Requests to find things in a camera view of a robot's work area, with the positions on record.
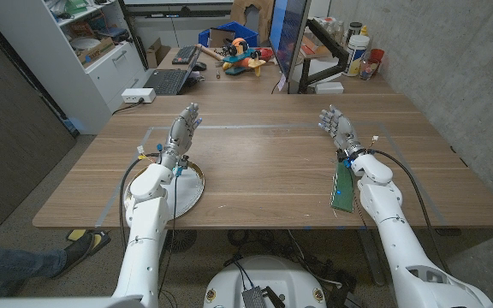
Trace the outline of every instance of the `circular plate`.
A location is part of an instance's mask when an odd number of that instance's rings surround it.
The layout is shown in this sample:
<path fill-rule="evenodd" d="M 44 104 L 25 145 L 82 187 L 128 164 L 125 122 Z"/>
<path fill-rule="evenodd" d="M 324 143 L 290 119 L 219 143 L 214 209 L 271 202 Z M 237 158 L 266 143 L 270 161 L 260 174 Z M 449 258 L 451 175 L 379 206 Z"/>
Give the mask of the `circular plate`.
<path fill-rule="evenodd" d="M 125 192 L 123 193 L 123 203 L 125 204 L 125 209 L 130 205 L 134 205 L 136 200 L 134 196 L 130 193 L 130 184 L 141 175 L 146 168 L 143 168 L 139 173 L 137 173 L 134 178 L 128 183 Z M 178 192 L 176 203 L 176 217 L 184 215 L 189 209 L 197 203 L 203 190 L 205 189 L 205 176 L 203 171 L 195 163 L 191 163 L 191 167 L 184 169 L 178 180 L 178 186 L 176 190 Z M 163 188 L 167 190 L 167 204 L 169 205 L 169 220 L 173 219 L 175 213 L 175 182 L 176 176 L 172 179 L 170 184 L 162 185 Z"/>
<path fill-rule="evenodd" d="M 76 50 L 90 50 L 100 44 L 100 41 L 95 38 L 76 38 L 70 44 Z"/>

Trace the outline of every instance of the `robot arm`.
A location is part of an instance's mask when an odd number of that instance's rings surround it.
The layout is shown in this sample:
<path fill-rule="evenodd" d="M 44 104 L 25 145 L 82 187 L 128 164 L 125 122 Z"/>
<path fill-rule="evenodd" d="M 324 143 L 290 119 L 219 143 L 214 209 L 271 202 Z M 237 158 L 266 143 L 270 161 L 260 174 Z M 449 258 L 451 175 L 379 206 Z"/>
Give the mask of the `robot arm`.
<path fill-rule="evenodd" d="M 127 208 L 130 229 L 117 288 L 112 297 L 133 297 L 144 307 L 157 308 L 157 282 L 160 251 L 167 221 L 173 219 L 167 205 L 167 192 L 161 184 L 169 184 L 173 169 L 187 166 L 184 155 L 192 144 L 199 106 L 191 103 L 172 123 L 160 163 L 152 163 L 134 179 L 130 186 L 135 204 Z"/>
<path fill-rule="evenodd" d="M 401 210 L 402 194 L 393 172 L 364 149 L 351 122 L 330 106 L 319 126 L 347 155 L 360 190 L 360 203 L 377 225 L 395 284 L 399 307 L 490 307 L 479 289 L 439 269 L 425 255 Z"/>

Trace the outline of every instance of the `white bottle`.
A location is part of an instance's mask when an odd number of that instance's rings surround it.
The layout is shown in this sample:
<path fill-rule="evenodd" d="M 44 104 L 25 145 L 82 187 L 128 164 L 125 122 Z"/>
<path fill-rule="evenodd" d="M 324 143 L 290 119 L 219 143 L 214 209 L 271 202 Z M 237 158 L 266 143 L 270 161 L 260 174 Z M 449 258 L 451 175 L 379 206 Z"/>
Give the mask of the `white bottle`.
<path fill-rule="evenodd" d="M 366 52 L 366 46 L 370 38 L 364 35 L 352 35 L 347 45 L 349 59 L 347 60 L 346 69 L 343 72 L 346 76 L 356 76 L 359 73 L 360 59 Z"/>

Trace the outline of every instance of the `desk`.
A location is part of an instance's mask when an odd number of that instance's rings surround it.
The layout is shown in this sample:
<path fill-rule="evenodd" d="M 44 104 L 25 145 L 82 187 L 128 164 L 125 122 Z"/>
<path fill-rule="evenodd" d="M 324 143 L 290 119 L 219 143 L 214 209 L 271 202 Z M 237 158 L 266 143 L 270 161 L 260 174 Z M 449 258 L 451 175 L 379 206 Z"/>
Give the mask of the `desk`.
<path fill-rule="evenodd" d="M 170 66 L 176 50 L 162 63 Z M 276 67 L 262 76 L 221 73 L 207 55 L 206 81 L 185 95 L 157 97 L 152 104 L 114 115 L 33 219 L 39 228 L 116 228 L 117 185 L 136 146 L 155 151 L 168 127 L 190 102 L 203 123 L 188 153 L 205 173 L 199 202 L 176 220 L 177 228 L 359 228 L 357 212 L 330 208 L 336 148 L 316 124 L 321 109 L 336 105 L 364 145 L 399 158 L 419 180 L 431 222 L 445 228 L 493 228 L 493 195 L 401 94 L 380 77 L 343 78 L 342 95 L 270 95 Z M 412 186 L 390 160 L 410 224 L 425 221 Z M 374 223 L 364 214 L 366 224 Z"/>

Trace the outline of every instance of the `laptop screen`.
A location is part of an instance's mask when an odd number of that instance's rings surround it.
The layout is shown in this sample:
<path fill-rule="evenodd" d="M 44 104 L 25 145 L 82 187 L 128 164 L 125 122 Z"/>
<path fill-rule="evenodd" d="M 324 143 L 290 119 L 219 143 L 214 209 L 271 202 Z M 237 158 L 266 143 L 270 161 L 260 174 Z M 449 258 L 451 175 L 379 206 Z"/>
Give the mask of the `laptop screen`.
<path fill-rule="evenodd" d="M 180 92 L 181 88 L 184 86 L 187 77 L 189 77 L 189 75 L 192 73 L 193 67 L 195 66 L 195 63 L 197 63 L 197 59 L 199 59 L 200 53 L 201 53 L 201 49 L 195 46 L 195 54 L 193 54 L 192 60 L 189 62 L 189 65 L 187 66 L 186 75 L 184 76 L 184 79 L 181 81 L 180 87 L 178 87 L 178 92 Z"/>

